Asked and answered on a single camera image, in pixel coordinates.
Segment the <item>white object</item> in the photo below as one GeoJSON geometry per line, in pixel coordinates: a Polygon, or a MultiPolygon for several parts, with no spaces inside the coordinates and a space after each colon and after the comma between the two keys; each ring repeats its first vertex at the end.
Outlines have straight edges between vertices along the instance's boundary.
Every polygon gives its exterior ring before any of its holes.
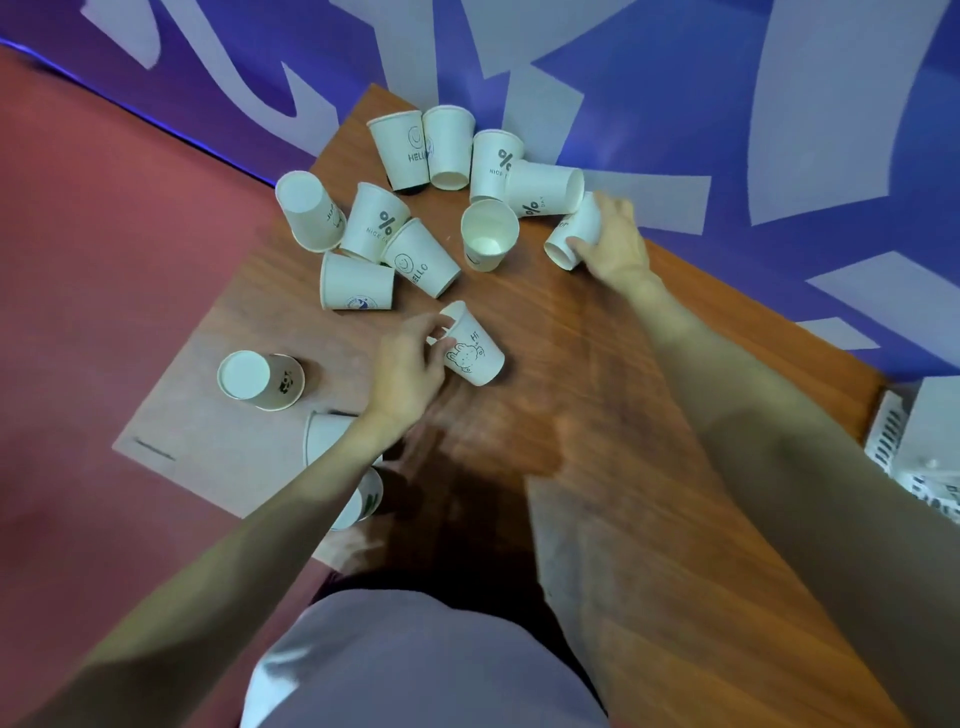
{"type": "Polygon", "coordinates": [[[346,217],[323,184],[310,172],[287,172],[276,181],[276,201],[302,248],[324,253],[337,247],[346,217]]]}
{"type": "Polygon", "coordinates": [[[293,356],[281,353],[234,352],[217,369],[225,395],[267,412],[286,409],[303,394],[306,375],[293,356]]]}
{"type": "Polygon", "coordinates": [[[476,120],[463,107],[439,106],[423,113],[430,154],[430,182],[438,189],[463,189],[470,182],[470,153],[476,120]]]}
{"type": "Polygon", "coordinates": [[[331,531],[342,531],[364,519],[368,519],[383,500],[383,479],[373,468],[367,469],[360,484],[353,491],[344,510],[330,526],[331,531]]]}
{"type": "Polygon", "coordinates": [[[520,223],[506,203],[480,200],[464,210],[460,218],[464,257],[475,271],[488,273],[500,264],[516,244],[520,223]]]}
{"type": "Polygon", "coordinates": [[[422,113],[400,111],[367,122],[390,187],[410,189],[430,182],[422,113]]]}
{"type": "MultiPolygon", "coordinates": [[[[327,450],[333,447],[350,424],[356,420],[351,415],[333,415],[324,412],[311,412],[306,418],[303,430],[303,466],[306,467],[327,450]]],[[[383,462],[383,455],[373,461],[374,465],[383,462]]]]}
{"type": "Polygon", "coordinates": [[[519,161],[507,175],[506,197],[517,217],[567,215],[584,199],[583,170],[519,161]]]}
{"type": "Polygon", "coordinates": [[[593,193],[587,192],[577,211],[566,215],[553,229],[543,243],[543,250],[565,271],[572,271],[580,263],[580,256],[567,244],[566,239],[579,237],[590,245],[596,245],[601,229],[600,208],[593,199],[593,193]]]}
{"type": "Polygon", "coordinates": [[[320,305],[353,311],[394,305],[394,271],[368,260],[330,252],[320,267],[320,305]]]}
{"type": "Polygon", "coordinates": [[[895,470],[960,480],[960,376],[923,380],[900,439],[895,470]]]}
{"type": "Polygon", "coordinates": [[[360,182],[340,250],[350,257],[379,263],[387,240],[409,219],[410,208],[397,195],[360,182]]]}
{"type": "MultiPolygon", "coordinates": [[[[442,338],[451,336],[457,340],[457,345],[444,356],[446,368],[478,387],[491,381],[503,369],[506,361],[503,352],[473,318],[463,301],[451,303],[441,313],[453,319],[453,326],[442,338]]],[[[428,336],[427,343],[433,346],[437,339],[428,336]]]]}
{"type": "Polygon", "coordinates": [[[502,129],[487,129],[473,138],[470,201],[506,201],[507,173],[523,159],[523,141],[502,129]]]}
{"type": "Polygon", "coordinates": [[[396,232],[383,251],[383,262],[438,298],[460,275],[460,266],[415,217],[396,232]]]}

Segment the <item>fingers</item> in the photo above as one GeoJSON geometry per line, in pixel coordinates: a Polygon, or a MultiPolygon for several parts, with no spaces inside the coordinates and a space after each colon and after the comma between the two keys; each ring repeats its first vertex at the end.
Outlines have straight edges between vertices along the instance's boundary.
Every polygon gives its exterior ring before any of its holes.
{"type": "Polygon", "coordinates": [[[634,222],[634,204],[630,200],[617,200],[616,211],[630,220],[631,223],[634,222]]]}
{"type": "Polygon", "coordinates": [[[630,200],[619,197],[611,197],[605,192],[594,192],[593,199],[596,200],[600,208],[600,214],[603,217],[610,215],[622,215],[634,222],[634,204],[630,200]]]}
{"type": "Polygon", "coordinates": [[[450,328],[453,326],[453,319],[440,313],[421,313],[419,316],[411,318],[400,324],[399,331],[411,338],[422,341],[436,327],[450,328]]]}
{"type": "Polygon", "coordinates": [[[594,192],[593,199],[600,208],[601,216],[608,217],[616,214],[617,210],[613,202],[613,197],[610,197],[606,192],[594,192]]]}
{"type": "Polygon", "coordinates": [[[447,336],[430,347],[430,354],[427,356],[426,363],[427,371],[433,374],[439,372],[442,376],[444,369],[444,357],[446,356],[446,353],[453,349],[456,345],[457,340],[447,336]]]}

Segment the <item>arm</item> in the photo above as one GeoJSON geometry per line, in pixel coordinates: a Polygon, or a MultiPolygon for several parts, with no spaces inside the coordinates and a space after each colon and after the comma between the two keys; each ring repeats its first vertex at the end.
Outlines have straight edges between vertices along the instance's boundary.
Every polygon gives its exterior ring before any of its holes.
{"type": "Polygon", "coordinates": [[[166,727],[184,722],[253,638],[346,506],[373,460],[422,415],[444,381],[446,317],[384,337],[366,411],[344,436],[197,561],[144,599],[21,728],[166,727]]]}
{"type": "Polygon", "coordinates": [[[960,530],[867,459],[790,382],[684,308],[650,270],[633,206],[568,242],[636,312],[728,490],[922,726],[960,716],[960,530]]]}

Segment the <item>blue light strip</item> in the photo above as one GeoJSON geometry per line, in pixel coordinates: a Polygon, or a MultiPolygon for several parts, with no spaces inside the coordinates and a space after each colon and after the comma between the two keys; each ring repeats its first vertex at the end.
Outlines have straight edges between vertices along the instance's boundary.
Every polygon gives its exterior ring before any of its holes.
{"type": "Polygon", "coordinates": [[[59,66],[59,65],[57,65],[56,63],[53,63],[53,62],[51,62],[51,61],[43,58],[43,57],[42,57],[39,53],[37,53],[35,50],[33,50],[33,49],[31,49],[31,48],[28,48],[28,47],[25,46],[25,45],[20,45],[19,43],[14,43],[13,41],[7,40],[7,39],[4,38],[4,37],[0,37],[0,46],[7,46],[8,48],[12,48],[14,51],[18,51],[18,52],[24,54],[25,56],[30,56],[32,59],[34,59],[35,61],[41,63],[42,65],[45,65],[45,66],[47,66],[48,68],[51,68],[51,69],[57,71],[57,73],[60,73],[60,74],[62,74],[63,76],[66,76],[68,79],[70,79],[70,80],[71,80],[72,82],[74,82],[75,84],[82,86],[83,88],[87,89],[87,90],[90,91],[91,93],[95,93],[95,94],[96,94],[97,96],[99,96],[100,98],[105,99],[106,101],[109,101],[110,103],[114,104],[115,106],[120,107],[120,108],[123,109],[124,111],[127,111],[127,112],[133,114],[134,116],[136,116],[136,117],[139,118],[139,119],[143,119],[144,121],[146,121],[146,122],[149,123],[149,124],[152,124],[153,126],[157,127],[158,129],[162,129],[163,131],[167,132],[167,133],[170,134],[171,136],[175,136],[177,139],[181,139],[181,140],[185,141],[187,144],[190,144],[190,145],[192,145],[192,146],[194,146],[194,147],[197,147],[197,149],[200,149],[200,150],[206,152],[207,154],[211,155],[212,157],[215,157],[215,158],[219,159],[221,162],[223,162],[223,163],[225,163],[225,164],[229,164],[231,167],[233,167],[234,169],[237,169],[237,170],[243,172],[245,175],[250,175],[250,176],[253,177],[255,180],[260,180],[260,181],[263,182],[264,184],[268,184],[270,187],[273,187],[273,186],[276,185],[276,181],[270,181],[270,180],[266,179],[265,177],[261,177],[260,175],[252,172],[251,170],[247,169],[246,167],[244,167],[244,166],[242,166],[242,165],[240,165],[240,164],[237,164],[237,163],[234,162],[234,161],[230,161],[229,159],[227,159],[227,158],[224,157],[223,155],[218,154],[215,150],[213,150],[213,149],[211,149],[210,147],[208,147],[206,144],[203,144],[202,142],[197,141],[196,139],[193,139],[193,138],[187,136],[186,134],[183,134],[183,133],[178,132],[178,131],[177,131],[176,129],[174,129],[173,127],[168,127],[166,124],[157,121],[156,119],[154,119],[154,118],[151,117],[151,116],[147,116],[145,113],[141,113],[140,111],[134,109],[133,107],[127,106],[126,104],[123,104],[123,103],[117,101],[116,99],[111,99],[111,98],[110,98],[109,96],[107,96],[105,93],[102,93],[101,91],[98,91],[96,88],[94,88],[94,87],[91,86],[90,84],[87,84],[87,83],[85,83],[84,81],[82,81],[82,80],[80,79],[80,77],[77,76],[76,74],[71,73],[70,71],[66,70],[65,68],[63,68],[63,67],[61,67],[61,66],[59,66]]]}

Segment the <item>upside-down paper cup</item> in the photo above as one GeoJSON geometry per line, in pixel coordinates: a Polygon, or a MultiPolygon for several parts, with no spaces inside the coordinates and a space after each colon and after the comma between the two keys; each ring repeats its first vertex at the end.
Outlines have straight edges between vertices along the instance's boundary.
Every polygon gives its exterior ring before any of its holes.
{"type": "Polygon", "coordinates": [[[507,175],[504,202],[517,217],[567,215],[576,212],[583,199],[584,173],[573,167],[521,160],[507,175]]]}
{"type": "Polygon", "coordinates": [[[460,266],[419,217],[394,234],[383,250],[383,262],[434,298],[460,275],[460,266]]]}
{"type": "Polygon", "coordinates": [[[350,257],[379,263],[387,240],[409,219],[410,208],[397,195],[360,182],[340,250],[350,257]]]}
{"type": "Polygon", "coordinates": [[[391,308],[394,271],[368,260],[325,253],[320,266],[320,305],[353,311],[391,308]]]}
{"type": "Polygon", "coordinates": [[[220,362],[217,384],[232,400],[277,412],[300,398],[306,375],[293,356],[244,350],[234,352],[220,362]]]}
{"type": "Polygon", "coordinates": [[[276,181],[276,201],[302,248],[324,253],[337,247],[346,217],[323,184],[310,172],[287,172],[276,181]]]}
{"type": "MultiPolygon", "coordinates": [[[[306,428],[303,430],[303,466],[308,466],[332,448],[333,444],[344,436],[354,420],[356,418],[350,415],[311,412],[306,419],[306,428]]],[[[382,462],[383,455],[380,455],[373,464],[382,462]]]]}
{"type": "Polygon", "coordinates": [[[523,141],[502,129],[487,129],[473,138],[470,167],[470,201],[494,199],[506,202],[507,173],[523,159],[523,141]]]}
{"type": "Polygon", "coordinates": [[[430,182],[420,111],[400,111],[367,122],[390,187],[405,190],[430,182]]]}
{"type": "Polygon", "coordinates": [[[360,484],[353,491],[344,510],[337,516],[337,520],[330,526],[331,531],[342,531],[368,519],[383,500],[383,479],[373,468],[368,468],[360,478],[360,484]]]}
{"type": "MultiPolygon", "coordinates": [[[[503,369],[506,357],[483,330],[477,320],[467,310],[463,301],[455,301],[441,311],[453,319],[453,326],[446,330],[446,336],[457,340],[457,345],[444,355],[444,364],[466,379],[470,384],[482,387],[491,381],[503,369]]],[[[431,346],[437,339],[428,336],[431,346]]]]}
{"type": "Polygon", "coordinates": [[[463,189],[470,182],[470,152],[476,120],[463,107],[439,106],[423,113],[430,182],[439,189],[463,189]]]}
{"type": "Polygon", "coordinates": [[[580,256],[567,245],[566,239],[579,237],[590,245],[596,245],[601,227],[600,208],[593,199],[593,193],[588,192],[577,211],[566,215],[560,225],[553,229],[543,243],[543,251],[565,271],[572,271],[580,263],[580,256]]]}
{"type": "Polygon", "coordinates": [[[460,218],[464,257],[475,271],[488,273],[500,264],[520,235],[514,212],[499,200],[481,200],[464,210],[460,218]]]}

